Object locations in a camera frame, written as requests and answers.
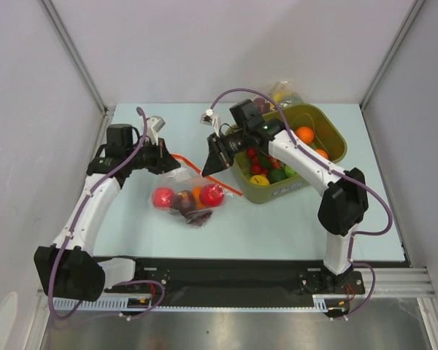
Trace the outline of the clear zip bag orange seal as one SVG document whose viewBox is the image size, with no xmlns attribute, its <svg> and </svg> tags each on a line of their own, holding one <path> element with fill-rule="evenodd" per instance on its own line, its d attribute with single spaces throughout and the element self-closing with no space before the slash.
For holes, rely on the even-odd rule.
<svg viewBox="0 0 438 350">
<path fill-rule="evenodd" d="M 151 194 L 154 209 L 169 214 L 178 222 L 200 228 L 214 212 L 243 193 L 201 170 L 182 155 L 172 156 L 180 167 L 160 175 Z"/>
</svg>

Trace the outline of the dark purple fake grapes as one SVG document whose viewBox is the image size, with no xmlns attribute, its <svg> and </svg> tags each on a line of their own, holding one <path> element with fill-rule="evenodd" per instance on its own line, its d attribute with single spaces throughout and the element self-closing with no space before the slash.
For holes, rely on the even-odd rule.
<svg viewBox="0 0 438 350">
<path fill-rule="evenodd" d="M 182 213 L 185 218 L 185 222 L 188 225 L 194 225 L 197 227 L 201 227 L 204 225 L 212 216 L 213 211 L 209 209 L 201 209 L 194 211 L 186 211 Z"/>
</svg>

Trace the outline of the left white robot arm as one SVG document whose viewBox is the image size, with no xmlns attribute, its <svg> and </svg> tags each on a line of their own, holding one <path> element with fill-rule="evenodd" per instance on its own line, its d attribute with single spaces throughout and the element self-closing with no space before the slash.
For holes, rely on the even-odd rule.
<svg viewBox="0 0 438 350">
<path fill-rule="evenodd" d="M 145 286 L 146 274 L 134 260 L 114 257 L 98 262 L 93 250 L 112 202 L 133 171 L 159 175 L 180 167 L 158 135 L 164 123 L 161 117 L 149 117 L 143 131 L 123 123 L 108 126 L 69 220 L 50 246 L 40 246 L 34 254 L 46 296 L 96 301 L 105 289 L 118 284 L 131 292 Z"/>
</svg>

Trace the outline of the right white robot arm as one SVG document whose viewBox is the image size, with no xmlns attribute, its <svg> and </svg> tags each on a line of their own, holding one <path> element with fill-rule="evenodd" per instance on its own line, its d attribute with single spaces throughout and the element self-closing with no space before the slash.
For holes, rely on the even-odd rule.
<svg viewBox="0 0 438 350">
<path fill-rule="evenodd" d="M 349 281 L 350 236 L 368 209 L 364 174 L 325 159 L 296 136 L 284 115 L 265 118 L 250 99 L 229 111 L 237 127 L 225 136 L 219 134 L 220 118 L 213 109 L 200 117 L 201 123 L 214 129 L 207 137 L 208 156 L 201 175 L 232 167 L 235 156 L 251 147 L 296 171 L 321 196 L 318 220 L 327 232 L 322 283 L 329 292 L 340 292 Z"/>
</svg>

